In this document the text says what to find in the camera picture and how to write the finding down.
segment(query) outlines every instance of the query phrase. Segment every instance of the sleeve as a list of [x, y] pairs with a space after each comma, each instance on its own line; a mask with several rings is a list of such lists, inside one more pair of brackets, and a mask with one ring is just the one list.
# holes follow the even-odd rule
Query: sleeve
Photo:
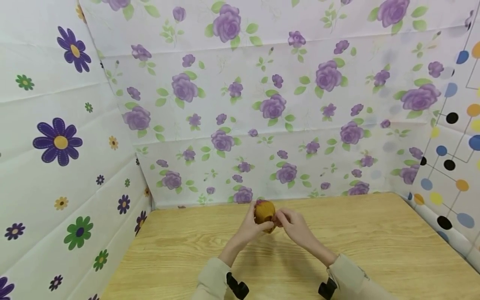
[[223, 300], [227, 292], [230, 267], [218, 258], [211, 258], [198, 276], [192, 300]]
[[365, 272], [343, 254], [328, 269], [343, 300], [396, 300], [383, 287], [368, 278]]

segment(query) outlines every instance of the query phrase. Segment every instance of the wall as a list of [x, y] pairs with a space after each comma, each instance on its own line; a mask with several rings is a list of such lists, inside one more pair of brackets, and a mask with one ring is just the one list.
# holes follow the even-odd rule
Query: wall
[[77, 2], [3, 1], [0, 27], [0, 299], [98, 300], [145, 180]]

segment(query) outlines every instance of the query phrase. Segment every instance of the yellow flower center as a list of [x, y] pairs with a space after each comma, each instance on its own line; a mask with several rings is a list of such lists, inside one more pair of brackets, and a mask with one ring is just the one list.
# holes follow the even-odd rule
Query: yellow flower center
[[63, 150], [65, 149], [66, 147], [68, 147], [68, 140], [66, 137], [62, 136], [62, 135], [59, 135], [57, 136], [54, 140], [53, 140], [53, 144], [55, 145], [55, 147], [57, 147], [58, 149], [60, 150]]

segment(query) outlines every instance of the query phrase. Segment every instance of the black clip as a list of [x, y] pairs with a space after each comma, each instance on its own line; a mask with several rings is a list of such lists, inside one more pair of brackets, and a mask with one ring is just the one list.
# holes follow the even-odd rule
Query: black clip
[[238, 283], [238, 281], [233, 278], [231, 272], [227, 273], [227, 285], [232, 290], [235, 297], [240, 300], [245, 299], [245, 297], [250, 292], [248, 286], [243, 281]]
[[326, 300], [330, 300], [335, 292], [337, 285], [333, 279], [328, 278], [327, 283], [322, 282], [318, 288], [318, 293], [320, 296], [324, 297]]

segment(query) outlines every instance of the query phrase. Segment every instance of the wooden table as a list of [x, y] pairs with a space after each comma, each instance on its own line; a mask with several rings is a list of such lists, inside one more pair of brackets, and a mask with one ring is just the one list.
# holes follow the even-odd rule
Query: wooden table
[[[480, 276], [393, 193], [275, 201], [304, 214], [327, 247], [343, 252], [399, 299], [480, 299]], [[188, 300], [207, 260], [218, 256], [248, 205], [153, 211], [102, 300]], [[240, 253], [233, 274], [248, 300], [321, 300], [321, 263], [283, 229]], [[235, 299], [231, 291], [225, 299]]]

